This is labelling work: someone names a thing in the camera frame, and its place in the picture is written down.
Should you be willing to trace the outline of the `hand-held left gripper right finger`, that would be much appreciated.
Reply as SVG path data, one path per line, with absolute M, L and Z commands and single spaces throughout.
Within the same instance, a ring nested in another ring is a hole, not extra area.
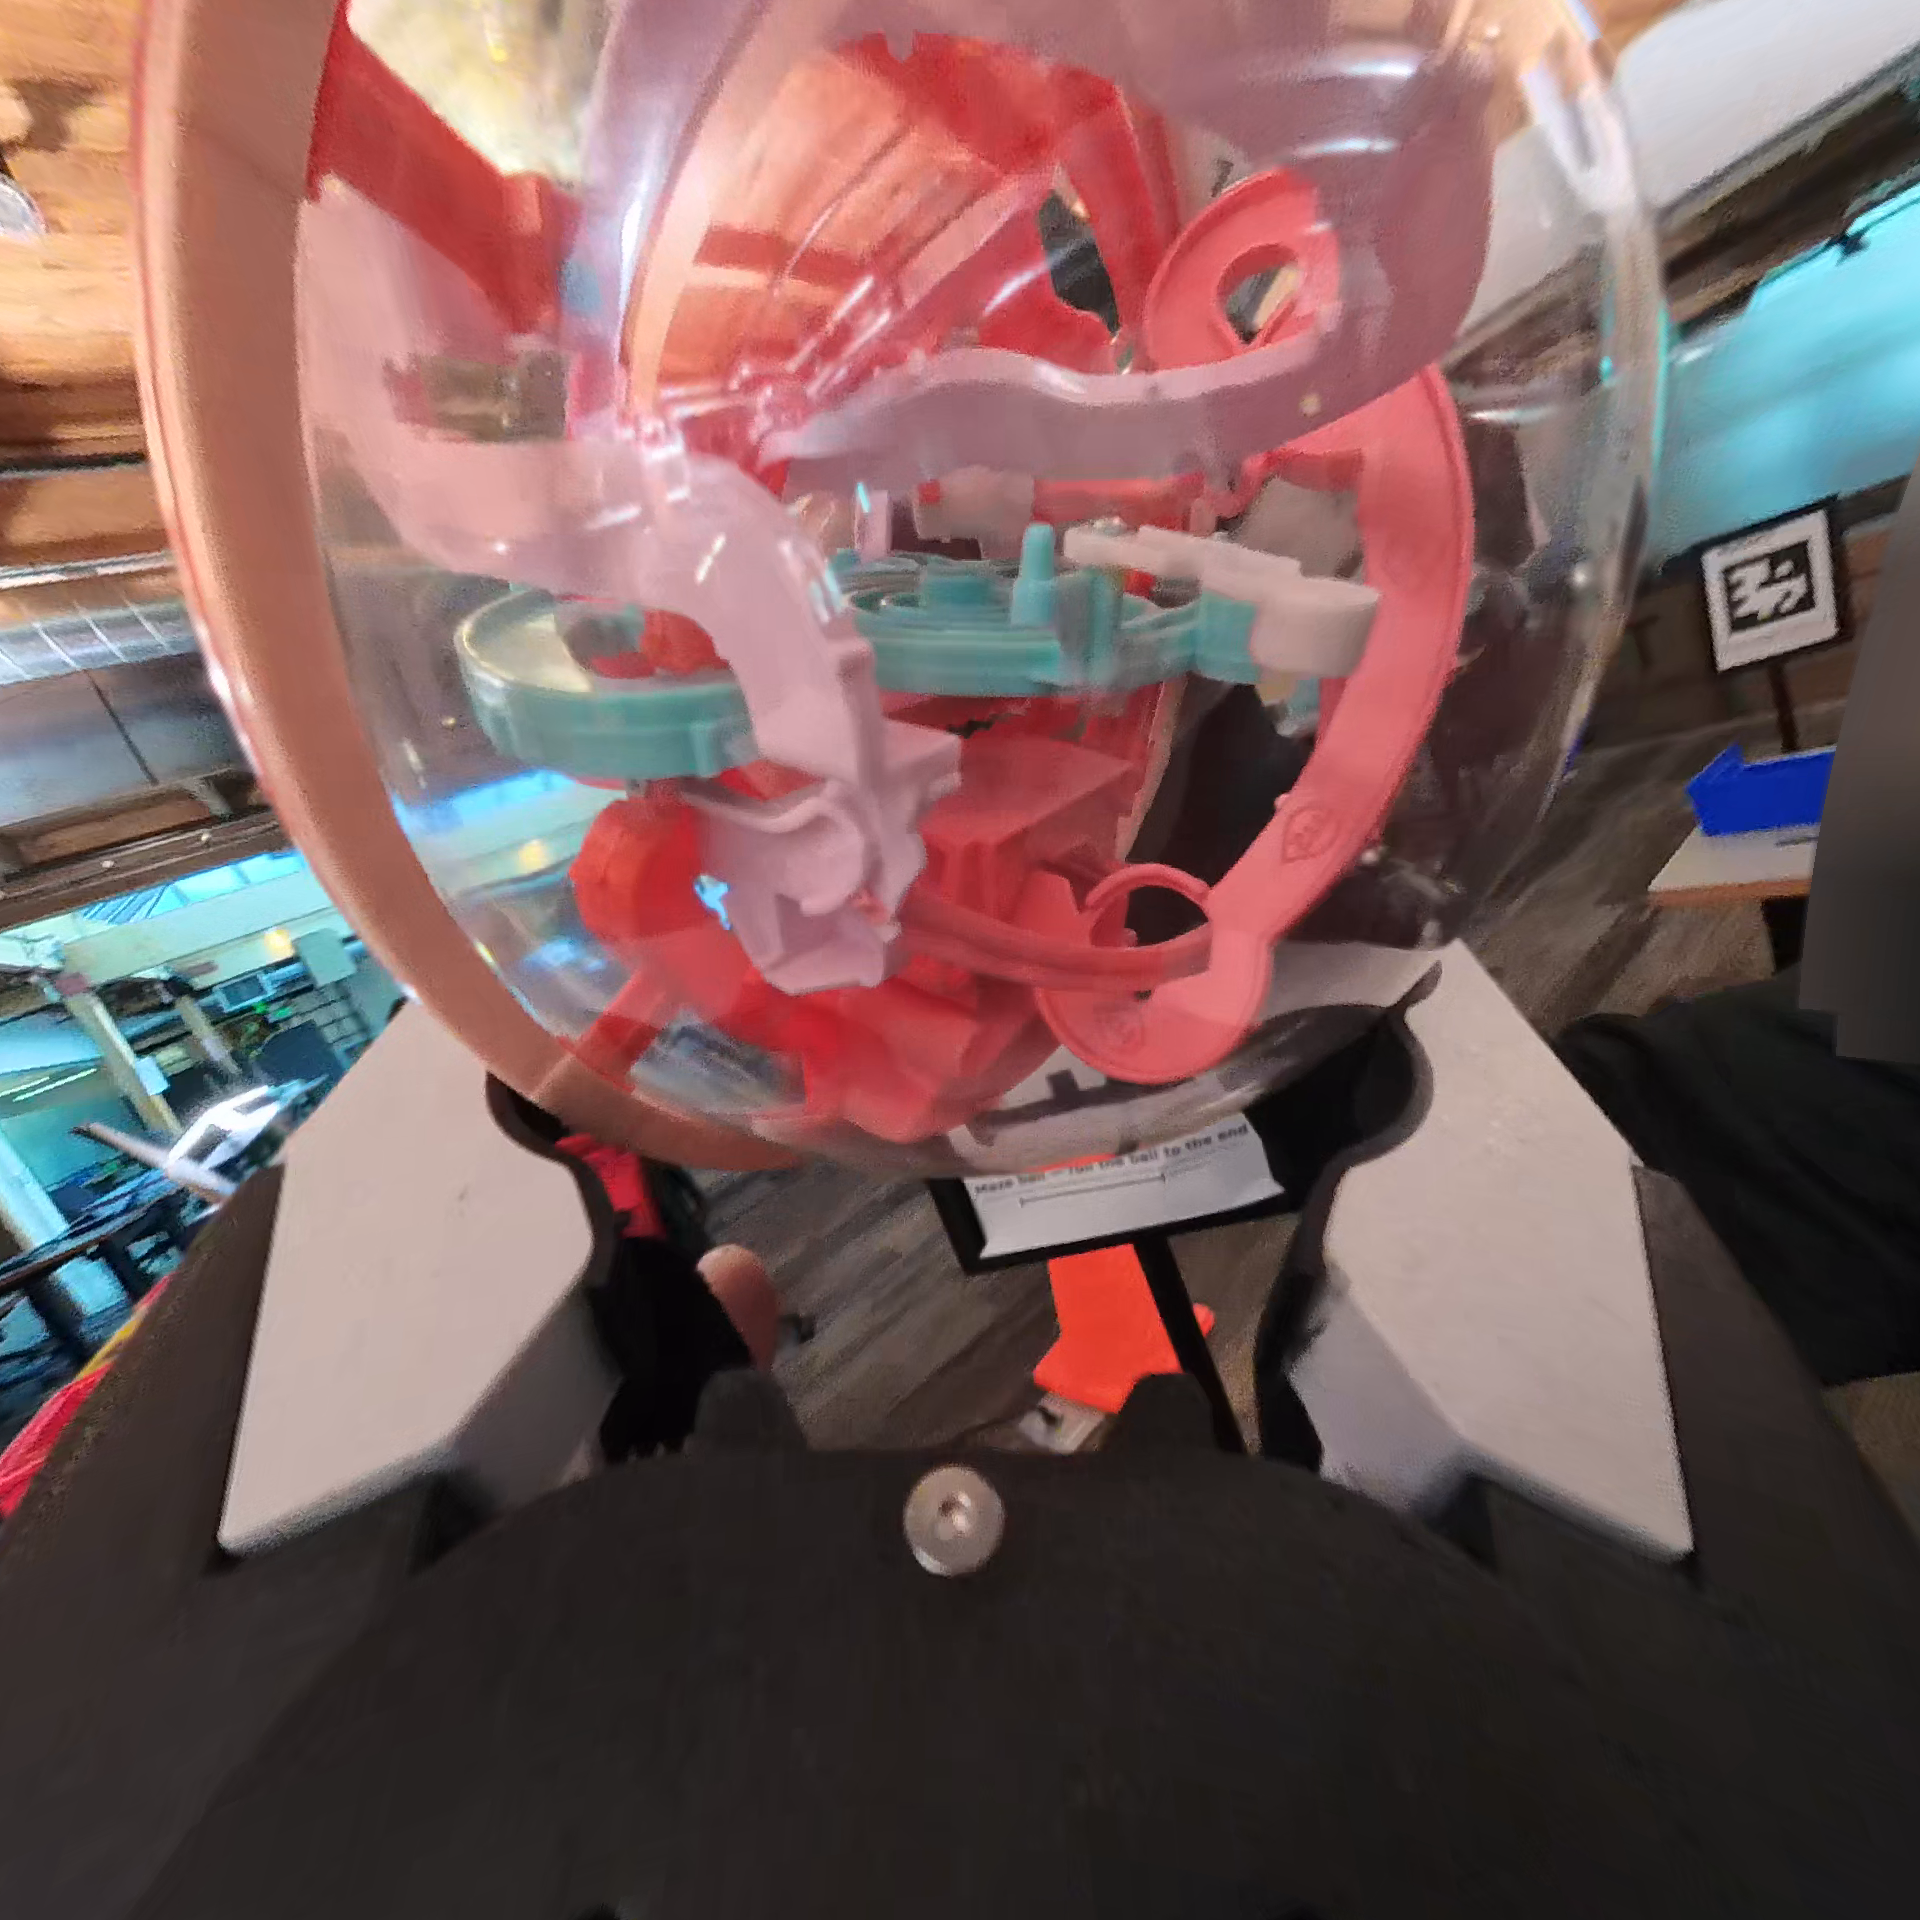
M 1402 1514 L 1490 1482 L 1651 1562 L 1695 1527 L 1640 1164 L 1465 943 L 1284 946 L 1271 1013 L 1384 1011 L 1377 1114 L 1258 1333 L 1258 1444 Z

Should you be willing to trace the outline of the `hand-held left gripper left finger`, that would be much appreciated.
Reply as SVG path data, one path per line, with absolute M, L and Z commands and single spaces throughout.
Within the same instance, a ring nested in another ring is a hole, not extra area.
M 287 1545 L 422 1479 L 491 1515 L 595 1470 L 617 1365 L 591 1290 L 617 1215 L 466 1044 L 399 1013 L 276 1173 L 224 1549 Z

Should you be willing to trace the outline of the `clear maze ball red tracks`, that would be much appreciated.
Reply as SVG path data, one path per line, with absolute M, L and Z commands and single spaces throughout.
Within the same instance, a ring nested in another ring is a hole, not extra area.
M 1448 983 L 1660 438 L 1587 7 L 142 12 L 215 685 L 514 1092 L 1034 1173 Z

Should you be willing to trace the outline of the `person's left hand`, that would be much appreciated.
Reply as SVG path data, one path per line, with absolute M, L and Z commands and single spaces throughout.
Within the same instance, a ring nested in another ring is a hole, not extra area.
M 785 1306 L 769 1267 L 744 1246 L 719 1243 L 699 1254 L 697 1271 L 724 1310 L 752 1366 L 771 1369 L 782 1342 Z

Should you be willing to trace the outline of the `black framed marker sign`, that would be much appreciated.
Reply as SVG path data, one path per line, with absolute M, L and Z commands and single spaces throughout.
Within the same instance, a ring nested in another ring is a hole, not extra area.
M 934 1179 L 929 1198 L 972 1276 L 1273 1215 L 1292 1202 L 1260 1131 L 1242 1115 L 1116 1158 Z

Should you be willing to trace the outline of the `orange traffic cone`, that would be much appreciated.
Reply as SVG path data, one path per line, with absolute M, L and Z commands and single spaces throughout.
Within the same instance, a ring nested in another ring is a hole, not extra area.
M 1051 1254 L 1048 1290 L 1057 1338 L 1034 1369 L 1044 1401 L 1116 1417 L 1142 1380 L 1182 1377 L 1145 1286 L 1135 1242 Z M 1215 1314 L 1198 1306 L 1203 1327 Z

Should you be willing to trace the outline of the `wooden standing desk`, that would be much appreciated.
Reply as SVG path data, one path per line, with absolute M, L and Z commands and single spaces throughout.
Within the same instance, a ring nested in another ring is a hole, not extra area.
M 1657 907 L 1723 907 L 1809 898 L 1817 828 L 1708 834 L 1691 829 L 1648 882 Z

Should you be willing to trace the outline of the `blue plastic bin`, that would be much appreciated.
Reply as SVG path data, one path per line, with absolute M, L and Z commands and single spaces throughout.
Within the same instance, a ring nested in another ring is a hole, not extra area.
M 1708 837 L 1816 829 L 1833 761 L 1836 748 L 1767 759 L 1746 759 L 1739 748 L 1727 748 L 1688 782 L 1696 828 Z

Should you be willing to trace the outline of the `small black marker sign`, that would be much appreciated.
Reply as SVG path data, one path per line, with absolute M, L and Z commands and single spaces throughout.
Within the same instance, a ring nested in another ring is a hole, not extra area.
M 1761 675 L 1786 755 L 1803 749 L 1788 663 L 1852 636 L 1836 497 L 1705 543 L 1696 556 L 1716 678 Z

